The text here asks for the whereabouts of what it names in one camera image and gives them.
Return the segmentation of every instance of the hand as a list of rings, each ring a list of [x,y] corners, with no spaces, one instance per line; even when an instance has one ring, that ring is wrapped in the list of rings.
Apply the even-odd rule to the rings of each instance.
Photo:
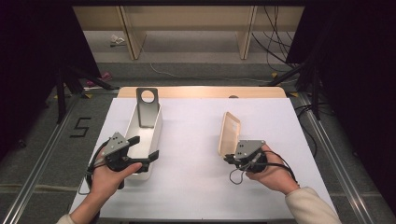
[[[267,145],[262,146],[263,151],[272,151]],[[276,154],[264,152],[268,162],[283,164]],[[247,177],[251,180],[257,180],[264,184],[268,189],[280,191],[285,195],[299,189],[298,184],[293,180],[287,170],[277,166],[266,166],[260,173],[247,172]]]
[[[102,159],[102,151],[103,149],[98,154],[97,160]],[[106,165],[96,167],[93,170],[90,194],[98,194],[102,197],[110,198],[117,191],[122,180],[138,171],[141,167],[141,162],[134,163],[119,172],[110,170]]]
[[[93,171],[91,192],[70,214],[72,220],[75,223],[90,223],[105,202],[117,191],[121,181],[138,171],[140,167],[141,162],[134,163],[120,172],[114,172],[106,165],[96,167]]]

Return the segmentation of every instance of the sleeve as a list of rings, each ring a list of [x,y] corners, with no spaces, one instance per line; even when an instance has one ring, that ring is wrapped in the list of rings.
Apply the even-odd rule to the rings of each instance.
[[[332,208],[311,188],[301,188],[286,195],[286,204],[297,223],[341,223]]]
[[[62,216],[56,224],[75,224],[70,215]]]

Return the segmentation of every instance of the metal rail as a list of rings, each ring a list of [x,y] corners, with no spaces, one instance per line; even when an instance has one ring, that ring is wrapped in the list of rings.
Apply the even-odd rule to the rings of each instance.
[[[301,93],[300,95],[303,105],[309,105],[310,102],[306,94]],[[343,163],[341,163],[337,151],[333,147],[332,141],[326,134],[326,131],[324,130],[320,120],[316,120],[314,114],[311,111],[308,112],[308,117],[312,126],[314,127],[320,143],[323,146],[324,151],[326,152],[327,157],[329,158],[330,164],[332,165],[332,168],[337,175],[338,180],[340,181],[341,187],[343,188],[346,197],[348,198],[350,205],[352,206],[352,209],[358,218],[359,223],[375,223],[363,198],[359,194],[358,189],[353,184]]]
[[[79,99],[79,95],[74,95],[71,98],[69,103],[69,108],[64,116],[64,119],[59,124],[56,124],[49,138],[49,141],[47,142],[40,157],[38,158],[37,163],[35,164],[35,167],[33,168],[32,172],[29,174],[29,177],[23,184],[14,203],[10,206],[6,218],[3,221],[4,224],[18,223],[24,208],[26,207],[32,196],[36,183],[39,180],[40,176],[43,174],[51,158],[52,152],[55,149],[60,139],[61,133],[63,132],[64,127],[69,121],[70,114],[73,108],[75,107],[78,99]]]

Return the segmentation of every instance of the bracket hole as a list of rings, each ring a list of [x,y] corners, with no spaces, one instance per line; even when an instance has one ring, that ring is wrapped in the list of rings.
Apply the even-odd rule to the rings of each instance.
[[[142,91],[142,101],[151,104],[154,101],[154,93],[152,91]]]

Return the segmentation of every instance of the white table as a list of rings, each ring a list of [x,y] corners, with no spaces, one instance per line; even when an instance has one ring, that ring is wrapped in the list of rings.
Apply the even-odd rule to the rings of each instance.
[[[244,178],[229,180],[234,166],[218,154],[222,116],[241,120],[243,140],[265,140],[289,163],[300,185],[314,188],[332,208],[318,167],[287,98],[161,98],[160,158],[149,180],[126,180],[106,203],[101,217],[131,221],[266,221],[290,219],[284,195]],[[115,131],[127,130],[135,98],[116,98],[108,111],[96,150]],[[240,175],[233,175],[237,180]],[[83,184],[81,191],[86,191]],[[71,210],[85,196],[77,195]]]

